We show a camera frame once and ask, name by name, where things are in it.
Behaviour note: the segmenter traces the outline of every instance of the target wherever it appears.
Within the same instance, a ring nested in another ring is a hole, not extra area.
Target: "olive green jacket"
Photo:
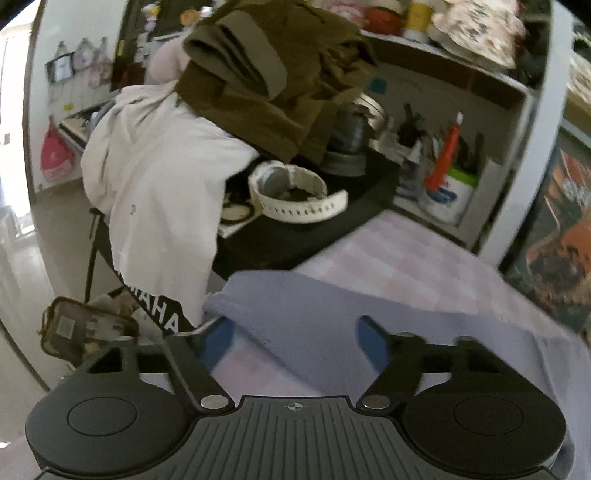
[[[230,0],[184,48],[182,100],[284,162],[320,162],[338,106],[359,96],[376,66],[357,26],[303,0]]]

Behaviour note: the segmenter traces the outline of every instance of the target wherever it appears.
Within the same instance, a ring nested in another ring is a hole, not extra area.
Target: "folded clothes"
[[[355,100],[376,62],[359,28],[304,0],[230,0],[184,41],[176,86],[199,115],[289,162],[320,162],[337,107]]]
[[[576,337],[546,339],[494,318],[418,310],[287,272],[235,274],[204,308],[232,319],[322,394],[349,395],[353,402],[378,375],[357,343],[362,315],[429,343],[474,337],[561,408],[567,438],[553,474],[591,478],[591,359]]]
[[[90,202],[110,215],[113,266],[197,326],[216,255],[226,180],[256,150],[178,105],[174,82],[124,88],[82,156]],[[164,318],[164,306],[152,315]],[[178,332],[178,316],[165,329]]]

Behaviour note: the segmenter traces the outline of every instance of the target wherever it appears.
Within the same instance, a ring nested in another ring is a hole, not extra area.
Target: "plastic bag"
[[[73,65],[74,70],[79,72],[94,65],[95,61],[95,46],[88,40],[83,38],[78,44],[78,48],[74,52]]]
[[[74,153],[57,132],[53,117],[50,117],[49,127],[41,147],[41,172],[43,177],[49,183],[53,183],[68,176],[73,166]]]
[[[107,57],[106,51],[107,37],[103,37],[100,41],[99,48],[95,50],[95,57],[92,61],[88,80],[88,86],[90,88],[98,88],[111,81],[113,63],[109,60],[109,57]]]

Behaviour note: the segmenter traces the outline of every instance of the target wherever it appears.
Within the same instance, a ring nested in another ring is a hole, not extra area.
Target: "bucket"
[[[457,225],[477,186],[476,175],[470,175],[452,167],[436,192],[426,189],[421,192],[418,205],[425,213],[440,222]]]

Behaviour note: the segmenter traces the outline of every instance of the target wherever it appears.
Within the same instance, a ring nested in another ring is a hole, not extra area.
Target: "wall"
[[[49,85],[45,64],[54,58],[59,42],[64,41],[69,51],[74,51],[80,40],[87,37],[96,47],[102,37],[108,38],[108,56],[113,59],[115,44],[119,35],[121,19],[127,0],[47,0],[33,58],[31,72],[31,94],[29,104],[30,159],[35,191],[74,180],[82,176],[79,163],[65,178],[48,183],[40,168],[43,139],[49,126],[49,116],[56,122],[84,108],[89,108],[109,99],[109,85],[91,89],[89,72],[80,72],[72,80],[56,87],[49,103]],[[73,103],[73,109],[66,111],[64,105]]]

